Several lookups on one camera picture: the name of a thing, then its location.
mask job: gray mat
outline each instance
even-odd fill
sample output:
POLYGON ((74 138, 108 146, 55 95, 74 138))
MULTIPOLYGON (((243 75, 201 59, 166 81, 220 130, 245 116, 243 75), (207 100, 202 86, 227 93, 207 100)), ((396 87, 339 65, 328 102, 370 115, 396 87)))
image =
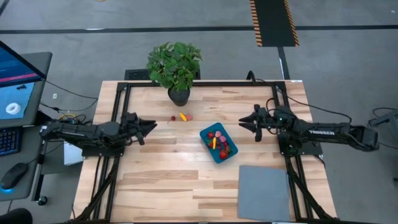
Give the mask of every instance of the gray mat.
POLYGON ((288 222, 289 186, 286 171, 240 166, 238 217, 288 222))

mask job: wooden table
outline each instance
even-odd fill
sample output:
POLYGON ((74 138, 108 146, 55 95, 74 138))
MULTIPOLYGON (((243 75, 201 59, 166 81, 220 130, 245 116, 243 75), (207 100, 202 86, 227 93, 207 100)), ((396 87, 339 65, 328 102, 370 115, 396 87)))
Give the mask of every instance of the wooden table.
MULTIPOLYGON (((103 82, 94 123, 111 120, 117 84, 103 82)), ((290 97, 307 102, 302 82, 286 81, 286 87, 290 97)), ((175 106, 164 88, 133 87, 131 91, 128 112, 154 119, 158 126, 144 146, 134 143, 121 158, 111 222, 247 221, 237 215, 239 166, 285 169, 275 135, 263 131, 262 141, 254 142, 254 134, 238 126, 238 119, 251 114, 254 104, 265 106, 272 98, 271 88, 193 87, 184 107, 175 106), (179 112, 192 114, 193 121, 178 119, 179 112), (176 121, 169 121, 172 115, 176 121), (239 149, 222 164, 213 161, 199 137, 202 129, 215 122, 223 124, 239 149)), ((309 107, 291 100, 290 107, 299 118, 312 120, 309 107)), ((83 163, 74 203, 77 215, 90 201, 97 159, 91 157, 83 163)), ((336 216, 323 164, 313 156, 302 156, 302 160, 309 191, 327 213, 336 216)), ((298 197, 304 217, 299 190, 298 197)), ((104 217, 107 193, 103 198, 100 217, 104 217)), ((291 202, 290 214, 294 220, 291 202)))

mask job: blue bowl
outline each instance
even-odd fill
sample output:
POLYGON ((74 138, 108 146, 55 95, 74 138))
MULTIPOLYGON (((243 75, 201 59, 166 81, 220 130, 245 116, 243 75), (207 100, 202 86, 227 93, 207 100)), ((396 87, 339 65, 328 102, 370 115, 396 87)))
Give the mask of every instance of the blue bowl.
POLYGON ((213 156, 214 161, 216 163, 218 163, 218 164, 224 162, 225 160, 233 157, 236 153, 238 153, 238 148, 235 146, 235 143, 229 137, 228 133, 225 131, 225 129, 224 129, 224 127, 223 127, 223 125, 221 123, 215 123, 215 124, 211 125, 210 127, 202 130, 200 132, 200 137, 203 140, 203 142, 205 142, 205 146, 209 150, 211 156, 213 156), (225 138, 226 138, 226 142, 228 142, 229 148, 231 150, 233 150, 233 152, 231 154, 229 154, 226 159, 220 159, 220 150, 218 149, 218 147, 216 147, 216 149, 208 147, 208 143, 209 142, 213 142, 213 139, 209 139, 207 137, 207 134, 209 132, 212 132, 212 133, 216 134, 216 131, 221 131, 221 134, 223 136, 225 136, 225 138))

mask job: monitor screen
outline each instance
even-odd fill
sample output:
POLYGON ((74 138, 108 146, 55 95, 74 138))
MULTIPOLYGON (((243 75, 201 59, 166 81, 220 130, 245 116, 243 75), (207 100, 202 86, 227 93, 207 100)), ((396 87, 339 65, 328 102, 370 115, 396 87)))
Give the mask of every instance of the monitor screen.
POLYGON ((0 44, 0 87, 36 82, 43 74, 5 44, 0 44))

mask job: potted plant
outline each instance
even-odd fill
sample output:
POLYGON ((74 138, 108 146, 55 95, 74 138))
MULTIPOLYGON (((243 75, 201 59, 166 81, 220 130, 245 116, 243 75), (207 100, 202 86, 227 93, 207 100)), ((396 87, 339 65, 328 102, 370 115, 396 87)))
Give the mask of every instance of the potted plant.
POLYGON ((149 78, 168 88, 170 99, 177 106, 188 102, 193 79, 199 71, 200 50, 192 44, 167 42, 149 54, 149 78))

